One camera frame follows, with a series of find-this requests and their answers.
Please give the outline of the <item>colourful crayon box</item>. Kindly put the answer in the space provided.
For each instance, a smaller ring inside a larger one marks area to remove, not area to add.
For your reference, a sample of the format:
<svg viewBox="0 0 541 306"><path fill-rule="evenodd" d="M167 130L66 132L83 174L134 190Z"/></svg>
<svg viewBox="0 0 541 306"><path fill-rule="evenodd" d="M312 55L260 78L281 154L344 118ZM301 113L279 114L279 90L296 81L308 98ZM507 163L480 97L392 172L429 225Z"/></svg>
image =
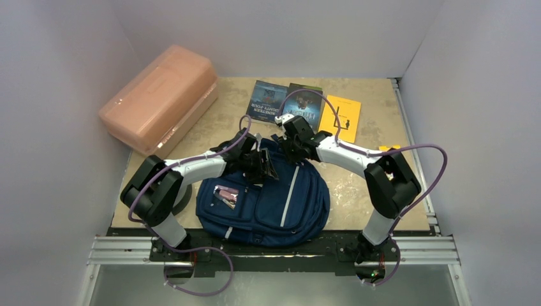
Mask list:
<svg viewBox="0 0 541 306"><path fill-rule="evenodd" d="M386 151L389 151L389 150L396 150L396 149L400 149L401 146L400 145L392 145L392 146L386 146L386 145L380 145L378 147L378 149L382 152L386 152Z"/></svg>

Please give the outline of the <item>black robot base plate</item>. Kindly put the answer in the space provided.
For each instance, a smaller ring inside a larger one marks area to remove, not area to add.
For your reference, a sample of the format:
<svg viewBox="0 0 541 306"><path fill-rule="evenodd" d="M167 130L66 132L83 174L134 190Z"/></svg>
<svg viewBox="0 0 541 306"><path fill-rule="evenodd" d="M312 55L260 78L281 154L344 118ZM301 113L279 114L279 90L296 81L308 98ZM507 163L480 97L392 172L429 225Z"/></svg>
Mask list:
<svg viewBox="0 0 541 306"><path fill-rule="evenodd" d="M216 272L314 272L336 276L359 276L378 281L401 257L394 242L368 252L359 250L358 231L324 230L303 244L289 247L261 247L229 242L201 229L188 231L184 252L167 249L157 238L151 240L149 261L166 266L186 264L196 277Z"/></svg>

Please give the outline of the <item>navy blue student backpack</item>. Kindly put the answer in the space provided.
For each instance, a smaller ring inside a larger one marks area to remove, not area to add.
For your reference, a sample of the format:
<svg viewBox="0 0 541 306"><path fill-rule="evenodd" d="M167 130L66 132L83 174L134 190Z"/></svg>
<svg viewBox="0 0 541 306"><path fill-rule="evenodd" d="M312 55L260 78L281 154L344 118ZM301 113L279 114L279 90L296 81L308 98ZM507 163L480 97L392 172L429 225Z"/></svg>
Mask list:
<svg viewBox="0 0 541 306"><path fill-rule="evenodd" d="M286 161L277 138L264 138L279 180L250 184L237 171L201 182L196 215L209 234L247 245L287 247L317 236L330 213L330 194L318 170L306 160ZM214 197L215 185L239 191L234 209Z"/></svg>

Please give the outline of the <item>pink highlighter marker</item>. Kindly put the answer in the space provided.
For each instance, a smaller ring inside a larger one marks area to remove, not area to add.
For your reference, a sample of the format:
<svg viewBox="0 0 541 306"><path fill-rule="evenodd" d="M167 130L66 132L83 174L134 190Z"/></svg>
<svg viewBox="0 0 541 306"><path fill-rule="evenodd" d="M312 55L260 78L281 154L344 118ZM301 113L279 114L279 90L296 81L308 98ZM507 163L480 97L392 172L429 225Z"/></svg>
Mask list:
<svg viewBox="0 0 541 306"><path fill-rule="evenodd" d="M239 191L232 187L215 185L214 197L223 202L226 206L234 209L238 200Z"/></svg>

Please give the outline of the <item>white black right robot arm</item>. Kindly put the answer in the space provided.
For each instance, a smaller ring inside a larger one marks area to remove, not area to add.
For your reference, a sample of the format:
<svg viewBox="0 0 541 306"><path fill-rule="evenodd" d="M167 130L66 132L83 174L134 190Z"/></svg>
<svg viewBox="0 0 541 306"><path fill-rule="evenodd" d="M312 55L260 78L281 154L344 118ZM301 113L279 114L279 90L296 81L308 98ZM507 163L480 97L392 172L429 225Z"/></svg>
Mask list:
<svg viewBox="0 0 541 306"><path fill-rule="evenodd" d="M277 141L289 162L310 159L333 164L365 180L374 210L359 235L358 250L366 259L381 254L399 214L421 192L403 154L397 150L371 154L361 147L345 145L330 132L314 133L300 115L280 115L274 121L283 131Z"/></svg>

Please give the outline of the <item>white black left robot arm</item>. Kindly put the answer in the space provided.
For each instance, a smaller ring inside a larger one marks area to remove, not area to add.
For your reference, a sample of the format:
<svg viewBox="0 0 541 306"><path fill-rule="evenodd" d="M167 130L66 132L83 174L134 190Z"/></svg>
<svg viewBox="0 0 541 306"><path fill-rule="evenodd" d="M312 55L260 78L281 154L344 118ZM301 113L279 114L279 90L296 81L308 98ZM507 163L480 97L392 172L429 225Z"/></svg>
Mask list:
<svg viewBox="0 0 541 306"><path fill-rule="evenodd" d="M129 209L128 218L147 226L162 239L165 252L176 261L190 252L186 230L174 217L180 191L195 182L240 171L251 184L278 179L267 149L261 140L240 130L231 140L197 156L164 160L156 155L144 159L120 193L120 201Z"/></svg>

